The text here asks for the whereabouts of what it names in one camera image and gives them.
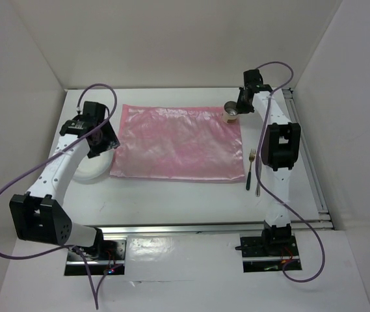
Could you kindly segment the pink rose satin cloth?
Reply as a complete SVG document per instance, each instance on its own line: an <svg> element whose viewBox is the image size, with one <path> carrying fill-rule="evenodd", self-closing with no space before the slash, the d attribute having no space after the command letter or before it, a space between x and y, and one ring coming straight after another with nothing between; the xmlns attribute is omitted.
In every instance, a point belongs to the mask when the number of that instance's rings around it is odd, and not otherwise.
<svg viewBox="0 0 370 312"><path fill-rule="evenodd" d="M119 135L113 177L206 183L245 177L241 127L225 123L220 107L124 105Z"/></svg>

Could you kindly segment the aluminium front rail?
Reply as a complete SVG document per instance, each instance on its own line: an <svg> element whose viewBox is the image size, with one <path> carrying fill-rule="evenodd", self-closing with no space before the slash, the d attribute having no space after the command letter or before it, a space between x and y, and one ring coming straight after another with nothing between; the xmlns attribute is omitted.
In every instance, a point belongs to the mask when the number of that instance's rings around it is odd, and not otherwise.
<svg viewBox="0 0 370 312"><path fill-rule="evenodd" d="M309 221L313 229L333 229L334 226L330 218L318 221ZM75 230L76 234L86 232L85 228L98 228L102 230L106 239L112 236L127 235L181 235L181 234L214 234L214 233L244 233L244 232L261 232L264 228L263 222L237 222L237 223L218 223L218 224L180 224L180 225L142 225L142 226L74 226L65 225L58 231L58 235L63 232L63 236L69 237L69 229ZM307 230L309 227L300 222L292 222L291 228L296 230Z"/></svg>

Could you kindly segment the small metal cup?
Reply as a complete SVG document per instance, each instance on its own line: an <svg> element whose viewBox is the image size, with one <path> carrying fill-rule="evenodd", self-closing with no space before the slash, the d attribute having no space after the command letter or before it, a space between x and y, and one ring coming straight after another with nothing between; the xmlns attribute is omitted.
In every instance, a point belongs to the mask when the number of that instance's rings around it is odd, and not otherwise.
<svg viewBox="0 0 370 312"><path fill-rule="evenodd" d="M228 101L223 106L221 114L222 121L225 124L235 124L238 119L238 112L236 109L237 103L234 101Z"/></svg>

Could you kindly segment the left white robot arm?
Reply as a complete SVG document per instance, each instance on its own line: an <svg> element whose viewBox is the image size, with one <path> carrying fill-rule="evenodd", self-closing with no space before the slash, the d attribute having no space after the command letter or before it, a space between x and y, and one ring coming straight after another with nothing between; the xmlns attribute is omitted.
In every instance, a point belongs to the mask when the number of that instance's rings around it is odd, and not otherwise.
<svg viewBox="0 0 370 312"><path fill-rule="evenodd" d="M104 104L86 101L83 111L68 120L59 132L54 159L43 169L25 194L15 194L9 207L19 239L56 246L77 246L90 259L105 251L102 230L77 224L65 212L64 197L81 162L92 163L92 177L111 164L112 152L120 143Z"/></svg>

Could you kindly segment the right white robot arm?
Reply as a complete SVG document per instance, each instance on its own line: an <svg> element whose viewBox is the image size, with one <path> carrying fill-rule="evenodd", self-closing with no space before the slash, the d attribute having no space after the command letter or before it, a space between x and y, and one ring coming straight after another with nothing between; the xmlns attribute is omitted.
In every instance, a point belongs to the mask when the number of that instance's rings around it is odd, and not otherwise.
<svg viewBox="0 0 370 312"><path fill-rule="evenodd" d="M256 159L258 173L264 174L266 189L279 197L273 198L268 208L260 241L255 245L242 243L245 255L285 256L289 255L291 220L284 206L289 201L289 180L298 160L301 127L292 122L281 110L272 88L263 82L258 69L243 73L244 85L239 89L237 112L248 114L258 112L265 122L261 147Z"/></svg>

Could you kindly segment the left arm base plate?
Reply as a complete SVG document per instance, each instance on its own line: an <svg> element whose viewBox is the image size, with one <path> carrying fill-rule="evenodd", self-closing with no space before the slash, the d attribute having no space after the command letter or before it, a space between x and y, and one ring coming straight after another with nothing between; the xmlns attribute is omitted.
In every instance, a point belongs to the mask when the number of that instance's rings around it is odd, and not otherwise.
<svg viewBox="0 0 370 312"><path fill-rule="evenodd" d="M84 259L92 276L125 274L127 239L116 237L104 240L99 250L79 247L79 252L71 248L67 253L64 269L65 276L86 276Z"/></svg>

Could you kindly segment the white round plate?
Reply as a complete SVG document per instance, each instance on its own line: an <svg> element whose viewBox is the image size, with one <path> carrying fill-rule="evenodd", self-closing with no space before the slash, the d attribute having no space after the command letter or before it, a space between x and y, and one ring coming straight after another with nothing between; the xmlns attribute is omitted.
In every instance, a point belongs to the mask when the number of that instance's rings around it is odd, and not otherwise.
<svg viewBox="0 0 370 312"><path fill-rule="evenodd" d="M85 182L101 176L111 167L113 156L114 151L110 150L91 159L85 157L78 165L72 179L76 182Z"/></svg>

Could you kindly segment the silver table knife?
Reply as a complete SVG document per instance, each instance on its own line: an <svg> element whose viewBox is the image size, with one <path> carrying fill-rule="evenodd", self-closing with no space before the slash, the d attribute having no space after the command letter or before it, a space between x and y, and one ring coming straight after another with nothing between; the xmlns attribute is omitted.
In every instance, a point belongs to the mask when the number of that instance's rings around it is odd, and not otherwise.
<svg viewBox="0 0 370 312"><path fill-rule="evenodd" d="M261 169L262 169L262 161L261 157L257 156L257 163L256 163L256 197L261 196Z"/></svg>

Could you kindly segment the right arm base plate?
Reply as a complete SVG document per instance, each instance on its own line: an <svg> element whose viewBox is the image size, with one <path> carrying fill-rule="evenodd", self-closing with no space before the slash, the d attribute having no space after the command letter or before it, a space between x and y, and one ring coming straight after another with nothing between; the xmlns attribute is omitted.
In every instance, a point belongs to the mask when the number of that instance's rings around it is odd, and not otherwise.
<svg viewBox="0 0 370 312"><path fill-rule="evenodd" d="M241 253L243 272L277 272L302 270L294 235L287 242L266 245L261 236L240 237L235 250Z"/></svg>

